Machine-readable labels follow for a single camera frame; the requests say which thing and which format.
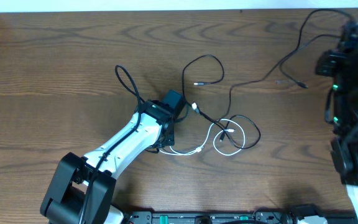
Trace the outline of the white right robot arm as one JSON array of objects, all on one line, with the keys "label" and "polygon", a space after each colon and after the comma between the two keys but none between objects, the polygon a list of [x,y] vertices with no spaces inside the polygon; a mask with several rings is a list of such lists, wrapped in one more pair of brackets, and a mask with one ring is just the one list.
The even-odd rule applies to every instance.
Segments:
[{"label": "white right robot arm", "polygon": [[315,73],[333,79],[324,118],[334,126],[331,157],[358,219],[358,22],[344,25],[337,47],[320,56]]}]

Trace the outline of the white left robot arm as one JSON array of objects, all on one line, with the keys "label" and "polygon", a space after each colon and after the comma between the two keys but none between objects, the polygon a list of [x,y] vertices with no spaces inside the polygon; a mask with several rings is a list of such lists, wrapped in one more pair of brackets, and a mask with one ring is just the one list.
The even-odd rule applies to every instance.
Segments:
[{"label": "white left robot arm", "polygon": [[58,163],[40,206],[50,223],[122,223],[112,205],[118,177],[144,150],[174,145],[174,124],[185,107],[170,90],[162,101],[148,100],[110,140],[80,157],[72,152]]}]

